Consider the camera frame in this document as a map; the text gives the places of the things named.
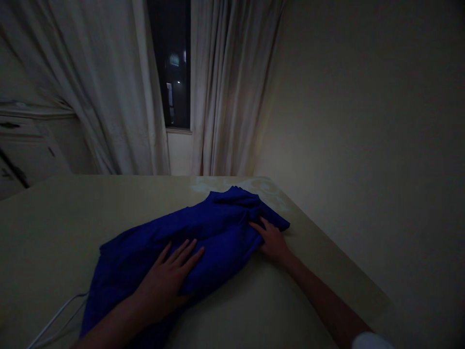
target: window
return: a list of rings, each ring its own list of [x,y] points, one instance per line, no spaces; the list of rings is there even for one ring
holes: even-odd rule
[[[167,127],[190,128],[190,0],[147,0]]]

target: cabinet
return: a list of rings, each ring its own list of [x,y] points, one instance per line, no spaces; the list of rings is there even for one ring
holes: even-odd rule
[[[16,178],[8,164],[0,158],[0,200],[15,195],[23,189],[23,185]]]
[[[0,107],[0,200],[53,175],[95,174],[71,111]]]

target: blue cloth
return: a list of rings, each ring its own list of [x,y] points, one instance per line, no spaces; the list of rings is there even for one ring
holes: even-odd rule
[[[238,187],[210,192],[201,203],[129,229],[100,247],[81,328],[83,337],[141,283],[156,258],[172,242],[170,253],[186,239],[205,247],[202,259],[186,277],[180,294],[194,295],[179,309],[139,333],[128,348],[161,348],[180,314],[233,277],[263,239],[248,222],[263,216],[281,231],[289,222],[258,195]]]

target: white curtain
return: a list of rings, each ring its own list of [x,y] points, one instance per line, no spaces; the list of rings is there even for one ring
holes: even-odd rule
[[[251,175],[284,0],[193,0],[193,175]]]
[[[1,27],[42,91],[76,112],[103,174],[169,174],[145,0],[3,0]]]

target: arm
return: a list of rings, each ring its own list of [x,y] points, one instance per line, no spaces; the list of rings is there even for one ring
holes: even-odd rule
[[[196,243],[193,240],[189,244],[186,240],[165,261],[171,247],[169,243],[137,290],[119,303],[73,349],[122,348],[144,328],[161,321],[186,303],[189,296],[178,296],[178,292],[186,276],[203,255],[202,247],[183,264]]]
[[[263,237],[261,250],[281,265],[300,286],[339,348],[350,348],[357,335],[373,332],[343,300],[292,254],[279,229],[264,218],[261,220],[265,229],[258,224],[249,223]]]

